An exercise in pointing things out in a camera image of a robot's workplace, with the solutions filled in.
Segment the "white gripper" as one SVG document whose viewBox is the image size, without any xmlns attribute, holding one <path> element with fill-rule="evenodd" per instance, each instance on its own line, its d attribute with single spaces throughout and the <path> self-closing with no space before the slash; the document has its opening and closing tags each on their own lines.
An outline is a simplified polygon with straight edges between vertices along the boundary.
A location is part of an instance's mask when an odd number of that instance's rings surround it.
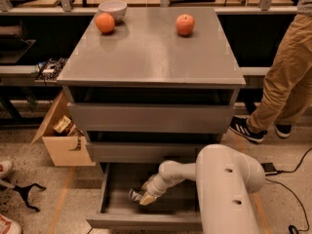
<svg viewBox="0 0 312 234">
<path fill-rule="evenodd" d="M 142 206 L 154 203 L 158 197 L 162 196 L 170 187 L 170 183 L 164 180 L 159 174 L 151 176 L 148 181 L 141 187 L 144 191 L 139 200 Z"/>
</svg>

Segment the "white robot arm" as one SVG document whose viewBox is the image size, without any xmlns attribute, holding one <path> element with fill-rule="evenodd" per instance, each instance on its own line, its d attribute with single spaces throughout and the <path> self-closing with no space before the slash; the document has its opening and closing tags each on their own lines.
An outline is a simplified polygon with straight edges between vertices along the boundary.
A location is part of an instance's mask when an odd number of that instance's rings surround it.
<svg viewBox="0 0 312 234">
<path fill-rule="evenodd" d="M 264 184 L 259 162 L 222 144 L 204 147 L 196 161 L 165 161 L 143 186 L 139 203 L 149 205 L 185 180 L 197 187 L 204 234 L 260 234 L 249 195 Z"/>
</svg>

